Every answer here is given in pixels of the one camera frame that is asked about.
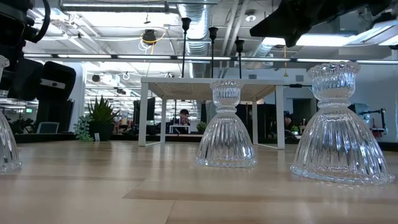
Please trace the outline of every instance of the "desk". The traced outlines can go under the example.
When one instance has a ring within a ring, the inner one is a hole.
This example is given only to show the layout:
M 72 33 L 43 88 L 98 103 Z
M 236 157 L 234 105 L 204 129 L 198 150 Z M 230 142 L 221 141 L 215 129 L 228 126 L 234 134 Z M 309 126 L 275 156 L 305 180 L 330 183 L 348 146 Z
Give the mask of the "desk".
M 355 186 L 297 177 L 289 169 L 297 145 L 254 146 L 259 163 L 250 169 L 202 167 L 193 162 L 198 146 L 19 144 L 22 169 L 0 175 L 1 223 L 397 224 L 398 182 Z M 398 153 L 384 156 L 397 175 Z
M 173 134 L 173 128 L 188 128 L 188 134 L 191 134 L 191 126 L 189 125 L 170 125 L 170 134 Z
M 166 104 L 167 100 L 212 100 L 213 91 L 210 83 L 217 78 L 141 78 L 141 105 L 139 118 L 139 146 L 151 146 L 164 143 L 166 138 Z M 278 149 L 285 148 L 284 131 L 284 97 L 283 79 L 280 80 L 234 80 L 243 84 L 241 101 L 252 101 L 253 111 L 253 144 L 258 143 L 257 101 L 275 92 L 277 114 Z M 160 127 L 160 142 L 146 143 L 146 116 L 148 91 L 152 91 L 162 99 L 162 122 Z

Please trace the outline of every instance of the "glass candle holder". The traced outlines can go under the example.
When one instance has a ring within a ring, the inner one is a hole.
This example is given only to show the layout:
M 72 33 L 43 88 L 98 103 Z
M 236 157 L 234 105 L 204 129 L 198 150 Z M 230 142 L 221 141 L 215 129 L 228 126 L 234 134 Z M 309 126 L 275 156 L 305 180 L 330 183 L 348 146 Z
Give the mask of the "glass candle holder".
M 0 79 L 4 68 L 9 66 L 9 61 L 0 55 Z M 7 174 L 21 168 L 17 144 L 12 134 L 6 117 L 0 112 L 0 174 Z
M 195 162 L 214 167 L 251 167 L 257 164 L 249 133 L 236 116 L 243 84 L 218 80 L 210 84 L 217 115 L 209 122 Z
M 342 184 L 384 184 L 394 176 L 372 132 L 349 110 L 360 67 L 353 62 L 318 65 L 308 71 L 320 110 L 308 122 L 290 170 Z

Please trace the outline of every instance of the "computer monitor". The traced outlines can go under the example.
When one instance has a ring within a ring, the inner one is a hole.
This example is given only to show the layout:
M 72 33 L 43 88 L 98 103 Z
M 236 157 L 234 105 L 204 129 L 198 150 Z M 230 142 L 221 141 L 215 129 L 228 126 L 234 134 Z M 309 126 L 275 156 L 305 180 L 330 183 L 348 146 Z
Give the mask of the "computer monitor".
M 133 105 L 134 105 L 134 114 L 133 114 L 134 124 L 139 124 L 141 101 L 136 100 L 133 102 Z M 148 99 L 148 107 L 147 107 L 147 121 L 153 121 L 153 120 L 155 120 L 155 97 Z
M 40 122 L 37 134 L 55 134 L 58 132 L 58 122 Z

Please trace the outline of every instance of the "table leg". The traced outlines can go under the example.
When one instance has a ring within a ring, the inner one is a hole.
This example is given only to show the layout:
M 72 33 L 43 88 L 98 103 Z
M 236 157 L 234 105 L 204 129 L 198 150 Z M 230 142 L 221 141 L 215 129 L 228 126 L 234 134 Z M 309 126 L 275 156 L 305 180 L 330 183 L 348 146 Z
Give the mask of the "table leg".
M 278 149 L 285 149 L 284 87 L 276 86 L 275 95 Z
M 257 120 L 257 99 L 253 99 L 252 102 L 252 121 L 253 121 L 253 144 L 259 144 L 259 130 Z
M 162 99 L 162 124 L 160 125 L 161 142 L 166 142 L 166 106 L 167 106 L 167 100 Z
M 141 83 L 141 104 L 139 112 L 139 132 L 138 132 L 139 146 L 146 146 L 147 107 L 148 107 L 148 83 Z

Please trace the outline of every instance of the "potted plant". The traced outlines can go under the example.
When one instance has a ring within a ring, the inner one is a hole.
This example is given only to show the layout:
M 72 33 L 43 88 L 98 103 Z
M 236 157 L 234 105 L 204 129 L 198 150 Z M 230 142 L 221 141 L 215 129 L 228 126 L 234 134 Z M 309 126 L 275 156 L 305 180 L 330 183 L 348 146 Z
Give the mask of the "potted plant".
M 290 129 L 294 135 L 299 135 L 299 127 L 296 125 L 292 126 L 292 129 Z
M 206 130 L 207 124 L 205 122 L 200 121 L 197 124 L 197 130 L 199 134 L 203 134 Z
M 90 122 L 90 135 L 95 137 L 95 133 L 99 134 L 101 141 L 107 141 L 111 138 L 114 123 L 113 118 L 118 115 L 120 111 L 113 113 L 113 107 L 109 104 L 108 100 L 104 100 L 101 96 L 98 102 L 95 98 L 95 104 L 88 103 L 88 111 L 90 112 L 93 120 Z
M 77 124 L 73 125 L 73 129 L 75 130 L 75 136 L 80 141 L 84 142 L 92 142 L 93 138 L 90 136 L 90 122 L 92 122 L 92 117 L 88 116 L 80 116 Z

